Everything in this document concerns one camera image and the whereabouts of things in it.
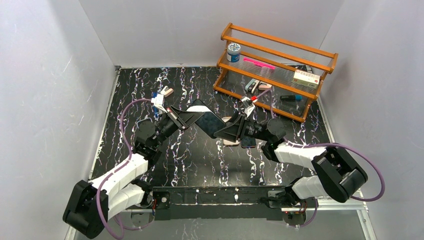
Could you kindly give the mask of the black arm mounting base bar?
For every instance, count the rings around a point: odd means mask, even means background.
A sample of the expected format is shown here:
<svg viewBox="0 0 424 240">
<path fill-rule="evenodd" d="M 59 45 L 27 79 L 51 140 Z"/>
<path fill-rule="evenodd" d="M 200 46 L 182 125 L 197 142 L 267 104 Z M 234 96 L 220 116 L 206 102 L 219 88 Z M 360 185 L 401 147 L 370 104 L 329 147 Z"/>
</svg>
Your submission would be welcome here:
<svg viewBox="0 0 424 240">
<path fill-rule="evenodd" d="M 306 202 L 294 202 L 284 187 L 154 187 L 155 216 L 178 219 L 267 219 L 301 224 Z"/>
</svg>

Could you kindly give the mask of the purple edged smartphone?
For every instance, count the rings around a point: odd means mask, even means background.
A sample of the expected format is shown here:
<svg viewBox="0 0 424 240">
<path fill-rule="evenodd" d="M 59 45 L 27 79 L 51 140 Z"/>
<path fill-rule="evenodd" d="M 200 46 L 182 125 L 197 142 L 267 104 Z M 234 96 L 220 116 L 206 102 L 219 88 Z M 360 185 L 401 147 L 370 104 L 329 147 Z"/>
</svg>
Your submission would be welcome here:
<svg viewBox="0 0 424 240">
<path fill-rule="evenodd" d="M 242 148 L 255 148 L 257 146 L 257 141 L 253 137 L 244 136 L 240 139 L 240 146 Z"/>
</svg>

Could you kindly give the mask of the phone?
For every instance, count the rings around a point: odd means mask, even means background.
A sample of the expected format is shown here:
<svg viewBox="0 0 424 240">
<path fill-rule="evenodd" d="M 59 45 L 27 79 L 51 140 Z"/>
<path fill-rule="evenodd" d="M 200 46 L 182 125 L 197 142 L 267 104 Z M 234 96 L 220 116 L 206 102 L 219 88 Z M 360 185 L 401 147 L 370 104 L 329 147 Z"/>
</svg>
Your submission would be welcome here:
<svg viewBox="0 0 424 240">
<path fill-rule="evenodd" d="M 215 132 L 226 127 L 226 123 L 199 98 L 194 100 L 186 111 L 203 113 L 203 116 L 195 124 L 212 139 L 216 138 Z"/>
</svg>

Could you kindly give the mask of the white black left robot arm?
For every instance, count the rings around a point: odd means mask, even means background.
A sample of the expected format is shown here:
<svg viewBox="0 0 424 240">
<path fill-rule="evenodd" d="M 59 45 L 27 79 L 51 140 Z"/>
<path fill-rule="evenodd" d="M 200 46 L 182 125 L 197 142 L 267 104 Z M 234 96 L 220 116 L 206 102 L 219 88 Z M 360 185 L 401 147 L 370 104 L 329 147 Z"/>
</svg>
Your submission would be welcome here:
<svg viewBox="0 0 424 240">
<path fill-rule="evenodd" d="M 138 178 L 157 163 L 162 143 L 174 132 L 188 129 L 207 112 L 205 106 L 187 110 L 171 106 L 158 123 L 142 120 L 124 161 L 98 178 L 75 184 L 62 220 L 89 239 L 109 229 L 111 218 L 147 198 L 148 188 Z"/>
</svg>

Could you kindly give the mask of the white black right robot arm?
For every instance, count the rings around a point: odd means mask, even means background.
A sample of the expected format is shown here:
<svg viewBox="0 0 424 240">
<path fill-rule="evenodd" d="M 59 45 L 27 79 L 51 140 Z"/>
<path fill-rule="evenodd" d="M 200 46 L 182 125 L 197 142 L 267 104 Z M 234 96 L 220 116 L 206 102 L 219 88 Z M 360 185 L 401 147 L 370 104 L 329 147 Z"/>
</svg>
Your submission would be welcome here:
<svg viewBox="0 0 424 240">
<path fill-rule="evenodd" d="M 243 115 L 232 117 L 213 134 L 228 141 L 253 138 L 265 141 L 262 154 L 276 163 L 289 163 L 314 171 L 299 177 L 271 200 L 294 205 L 309 198 L 330 197 L 344 203 L 368 181 L 368 175 L 350 153 L 336 143 L 299 145 L 285 140 L 284 124 L 277 118 L 259 124 Z"/>
</svg>

